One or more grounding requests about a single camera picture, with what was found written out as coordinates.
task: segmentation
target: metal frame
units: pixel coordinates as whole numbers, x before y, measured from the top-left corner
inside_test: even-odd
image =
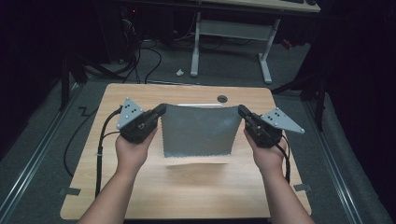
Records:
[[[9,192],[6,199],[3,201],[0,207],[0,223],[7,223],[8,219],[11,217],[12,212],[20,201],[23,193],[26,191],[27,187],[35,176],[35,172],[38,170],[41,162],[44,160],[47,152],[49,151],[49,144],[52,141],[53,136],[59,129],[59,126],[64,120],[67,111],[70,108],[70,105],[74,102],[74,100],[81,93],[84,84],[75,84],[72,88],[72,95],[70,97],[70,101],[67,106],[58,112],[55,119],[49,126],[47,132],[44,134],[44,137],[41,139],[38,144],[32,158],[28,161],[25,168],[21,172],[18,177],[16,183],[14,184],[12,190]]]
[[[195,26],[195,43],[191,60],[191,76],[198,77],[199,69],[199,40],[200,35],[219,35],[245,39],[265,40],[267,42],[263,53],[259,54],[259,63],[262,67],[262,76],[266,84],[271,84],[271,74],[268,69],[267,57],[274,42],[280,19],[275,19],[273,26],[253,25],[247,23],[209,21],[201,19],[201,12],[197,13]]]
[[[315,128],[315,133],[317,134],[318,140],[321,144],[321,151],[326,163],[327,168],[329,169],[330,177],[332,178],[332,182],[334,183],[335,190],[340,197],[341,204],[344,206],[346,211],[346,216],[349,219],[350,223],[358,224],[363,223],[361,220],[361,215],[359,213],[359,209],[354,203],[352,194],[350,193],[349,187],[347,186],[346,181],[344,180],[340,170],[338,169],[337,163],[335,162],[334,157],[332,156],[332,151],[327,143],[325,134],[318,129],[318,126],[315,123],[315,110],[312,107],[311,103],[308,101],[302,102],[306,114],[311,118],[310,121]]]

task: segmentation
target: wire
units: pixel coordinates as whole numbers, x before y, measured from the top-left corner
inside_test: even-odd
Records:
[[[285,173],[285,178],[290,183],[290,146],[289,142],[286,139],[285,136],[282,135],[283,138],[286,140],[287,148],[289,150],[289,155],[286,153],[285,149],[283,149],[278,143],[275,144],[275,146],[282,152],[283,156],[285,157],[286,161],[286,173]]]
[[[140,45],[139,51],[138,51],[139,56],[137,56],[137,60],[135,60],[134,67],[131,69],[131,71],[128,73],[128,75],[125,77],[125,79],[122,81],[122,83],[125,83],[127,81],[128,77],[132,74],[132,72],[135,71],[136,83],[140,84],[140,76],[137,74],[137,65],[139,64],[140,55],[141,55],[140,50],[141,50],[141,45]]]
[[[93,114],[95,114],[98,111],[98,108],[96,108],[95,110],[92,111],[92,113],[90,115],[88,115],[82,122],[81,124],[79,124],[79,126],[77,127],[77,129],[74,131],[73,135],[71,136],[71,138],[69,139],[69,142],[67,143],[66,148],[64,149],[64,169],[66,170],[66,172],[73,177],[74,175],[72,174],[72,172],[70,171],[69,167],[67,166],[67,162],[66,162],[66,158],[67,158],[67,151],[70,148],[70,145],[73,141],[73,139],[75,138],[75,136],[77,135],[77,133],[79,132],[79,130],[81,129],[81,127],[87,122],[87,120],[92,117]]]
[[[193,35],[188,36],[188,37],[186,37],[186,38],[184,38],[184,39],[180,39],[180,40],[178,40],[178,41],[175,41],[174,44],[176,44],[176,45],[178,45],[178,46],[181,46],[181,47],[188,47],[188,46],[191,46],[191,45],[194,44],[194,41],[190,41],[190,43],[188,43],[188,44],[180,44],[180,43],[179,43],[179,42],[181,42],[181,41],[187,42],[187,40],[189,40],[189,38],[191,38],[191,37],[193,37]]]
[[[209,41],[211,41],[211,42],[213,42],[212,40],[215,40],[215,39],[217,39],[217,38],[214,38],[214,37],[212,37],[212,38],[206,38],[206,40],[209,40]],[[214,50],[214,49],[220,48],[220,47],[222,46],[222,44],[223,44],[223,38],[221,37],[221,38],[219,38],[219,44],[218,44],[217,46],[215,46],[214,48],[204,48],[204,46],[203,46],[202,44],[200,44],[200,47],[201,47],[202,49]]]
[[[109,135],[114,134],[114,133],[119,133],[119,132],[107,133],[107,134],[105,134],[105,135],[103,136],[103,138],[106,138],[106,137],[108,137]]]
[[[163,57],[162,57],[161,54],[160,54],[157,50],[155,50],[155,49],[146,49],[146,50],[151,50],[151,51],[155,52],[156,54],[158,54],[158,56],[160,57],[160,60],[158,61],[157,65],[156,65],[156,66],[146,75],[146,77],[145,77],[145,84],[148,84],[149,75],[151,75],[151,73],[154,72],[155,69],[157,69],[157,68],[160,66],[161,61],[163,60]]]
[[[127,22],[127,24],[129,25],[129,27],[128,27],[128,33],[129,33],[129,29],[132,27],[133,29],[134,29],[134,25],[130,22],[130,21],[128,21],[128,20],[122,20],[122,21],[124,21],[124,22]],[[130,57],[130,55],[132,54],[132,56],[131,56],[131,60],[129,61],[129,63],[125,66],[125,67],[123,67],[123,68],[121,68],[120,70],[116,70],[116,71],[110,71],[112,74],[114,74],[114,75],[119,75],[119,74],[122,74],[122,73],[124,73],[124,72],[127,72],[128,70],[130,70],[130,69],[133,69],[134,67],[135,67],[135,64],[134,64],[134,62],[135,62],[135,60],[134,60],[134,53],[133,53],[133,50],[134,50],[134,44],[133,44],[133,42],[134,42],[134,39],[138,39],[138,37],[136,37],[136,36],[138,36],[138,35],[136,35],[136,36],[134,36],[133,35],[133,38],[131,39],[131,41],[130,41],[130,38],[129,38],[129,36],[128,36],[128,33],[125,33],[124,32],[124,35],[125,35],[125,37],[126,37],[126,39],[127,39],[127,52],[126,52],[126,58],[129,58]],[[102,76],[102,75],[105,75],[105,73],[103,73],[103,72],[101,72],[101,71],[99,71],[99,72],[95,72],[95,71],[92,71],[90,68],[88,68],[87,66],[84,66],[84,70],[87,72],[87,73],[89,73],[89,74],[91,74],[91,75],[94,75],[94,76]]]
[[[237,43],[237,42],[230,41],[230,40],[226,40],[226,39],[224,39],[223,41],[224,41],[224,43],[227,43],[227,44],[238,45],[238,46],[245,46],[245,45],[249,44],[250,42],[252,42],[253,39],[249,39],[248,41],[246,41],[246,42],[244,42],[244,43]]]
[[[191,30],[192,30],[192,27],[194,26],[194,22],[195,22],[196,16],[197,16],[197,13],[195,12],[194,15],[192,16],[192,22],[191,22],[191,26],[190,26],[189,31],[183,37],[175,39],[175,41],[182,40],[182,39],[185,39],[185,38],[189,38],[190,36],[193,36],[193,35],[190,35],[190,33],[191,33]]]
[[[110,122],[110,120],[118,115],[122,110],[122,106],[120,106],[119,109],[115,110],[113,113],[111,113],[107,119],[105,120],[105,123],[103,124],[103,128],[100,134],[99,138],[99,146],[98,146],[98,152],[96,154],[96,190],[95,190],[95,198],[98,196],[100,190],[101,190],[101,185],[102,185],[102,158],[103,158],[103,140],[105,139],[105,131],[107,124]]]

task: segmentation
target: gray cloth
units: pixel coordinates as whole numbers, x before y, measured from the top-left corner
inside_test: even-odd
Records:
[[[230,155],[241,119],[237,106],[200,108],[168,105],[162,116],[164,156]]]

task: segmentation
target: black cable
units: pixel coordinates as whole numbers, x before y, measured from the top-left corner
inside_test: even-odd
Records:
[[[136,77],[136,83],[140,84],[140,76],[137,74],[137,68],[134,69],[134,76]]]
[[[194,27],[195,18],[196,18],[196,17],[197,17],[197,13],[195,12],[195,13],[192,15],[192,21],[191,21],[191,26],[190,26],[189,31],[187,31],[187,33],[186,33],[185,35],[183,35],[181,38],[174,39],[174,42],[176,42],[176,41],[178,41],[178,40],[183,40],[183,39],[185,39],[185,38],[189,38],[189,37],[191,37],[191,36],[194,36],[194,35],[191,35],[191,30],[192,30],[192,27]]]
[[[132,74],[132,72],[133,72],[133,71],[136,69],[136,67],[137,67],[137,59],[136,59],[135,56],[134,56],[133,60],[134,60],[134,67],[131,68],[131,71],[129,71],[128,75],[125,76],[125,78],[123,79],[122,83],[125,83],[126,80],[128,80],[128,77]]]
[[[102,185],[102,158],[103,158],[103,140],[105,139],[105,131],[107,124],[110,122],[110,120],[118,115],[122,110],[122,106],[120,106],[119,109],[115,110],[113,113],[111,113],[105,123],[103,124],[103,128],[100,134],[99,138],[99,146],[98,146],[98,152],[96,154],[96,190],[95,190],[95,198],[98,196],[100,190],[101,190],[101,185]]]
[[[130,55],[131,55],[131,60],[128,62],[128,64],[127,64],[125,67],[121,68],[120,70],[117,70],[117,71],[109,71],[109,72],[111,72],[112,74],[116,75],[114,78],[118,78],[117,76],[118,76],[119,74],[122,74],[122,73],[124,73],[124,72],[127,72],[128,70],[133,69],[133,68],[135,67],[135,64],[134,64],[134,40],[136,40],[136,42],[139,42],[139,38],[140,38],[139,36],[140,36],[140,33],[134,34],[134,35],[133,35],[132,41],[130,41],[131,44],[129,44],[129,46],[127,46],[127,51],[126,51],[126,56],[125,56],[125,57],[126,57],[126,58],[129,58]],[[87,73],[89,73],[89,74],[91,74],[91,75],[94,75],[94,76],[106,75],[106,73],[104,73],[104,71],[97,70],[96,68],[93,68],[93,69],[95,69],[95,70],[97,70],[97,71],[99,71],[99,72],[92,71],[91,69],[89,69],[89,68],[86,67],[86,66],[84,66],[84,69],[85,69],[85,71],[86,71]]]
[[[222,44],[223,44],[223,38],[220,37],[219,44],[217,46],[215,46],[214,48],[205,48],[202,44],[200,44],[200,48],[207,49],[207,50],[215,50],[215,49],[219,49],[222,46]]]
[[[290,183],[290,146],[289,146],[289,142],[286,139],[286,147],[289,149],[289,155],[286,153],[285,149],[283,149],[278,143],[275,144],[275,146],[282,152],[283,156],[285,157],[285,162],[286,162],[286,174],[285,174],[285,178],[288,181],[288,183]]]
[[[227,44],[232,44],[232,45],[237,45],[237,46],[245,46],[245,45],[249,44],[250,42],[252,42],[253,39],[249,39],[248,41],[246,41],[244,43],[237,43],[237,42],[233,42],[233,41],[226,40],[226,39],[223,39],[223,41],[224,41],[224,43],[227,43]]]
[[[181,40],[175,40],[175,41],[174,41],[174,44],[179,45],[179,46],[181,46],[181,47],[189,47],[189,46],[191,46],[191,45],[194,44],[194,41],[193,41],[193,40],[190,41],[189,44],[180,44],[179,42],[181,42],[181,41],[187,42],[187,41],[189,41],[189,39],[190,39],[191,37],[193,37],[193,35],[192,35],[192,36],[189,36],[189,37],[186,37],[186,38],[184,38],[184,39],[181,39]]]
[[[119,133],[119,132],[107,133],[107,134],[105,134],[105,135],[103,136],[103,138],[106,138],[106,137],[108,137],[109,135],[114,134],[114,133]]]
[[[155,52],[156,54],[158,54],[158,56],[160,56],[160,60],[158,61],[157,65],[156,65],[156,66],[146,75],[146,77],[145,77],[145,84],[148,84],[149,75],[151,75],[151,73],[154,72],[154,70],[157,69],[158,66],[160,66],[161,61],[163,60],[163,57],[162,57],[161,54],[160,54],[157,50],[155,50],[155,49],[146,49],[146,50],[151,50],[151,51]]]
[[[72,172],[70,171],[69,167],[67,166],[67,162],[66,162],[66,158],[67,158],[67,151],[69,150],[69,147],[73,141],[73,139],[75,138],[75,136],[77,135],[77,133],[79,132],[79,130],[81,129],[81,127],[87,122],[87,120],[96,112],[98,111],[98,108],[96,108],[95,110],[92,111],[91,114],[89,114],[82,122],[81,124],[79,124],[79,126],[77,127],[77,129],[74,131],[73,135],[71,136],[71,138],[69,139],[69,142],[67,143],[66,148],[64,149],[64,169],[66,170],[66,172],[73,177],[74,175],[72,174]]]

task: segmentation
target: white desk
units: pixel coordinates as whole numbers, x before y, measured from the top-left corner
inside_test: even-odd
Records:
[[[219,3],[219,4],[232,4],[246,7],[265,7],[276,10],[290,10],[300,12],[320,12],[318,5],[310,6],[306,2],[303,4],[285,2],[280,0],[200,0],[198,4],[202,2]],[[195,45],[192,53],[191,62],[191,76],[198,76],[199,67],[199,40],[200,35],[219,35],[228,36],[234,38],[245,38],[266,41],[265,48],[262,53],[259,54],[259,62],[262,67],[262,75],[264,82],[267,84],[272,83],[271,75],[268,69],[267,57],[270,52],[271,46],[274,42],[276,31],[280,19],[276,19],[272,26],[262,26],[254,24],[246,24],[239,22],[227,22],[227,21],[212,21],[202,20],[201,13],[197,13],[196,28],[195,28]]]

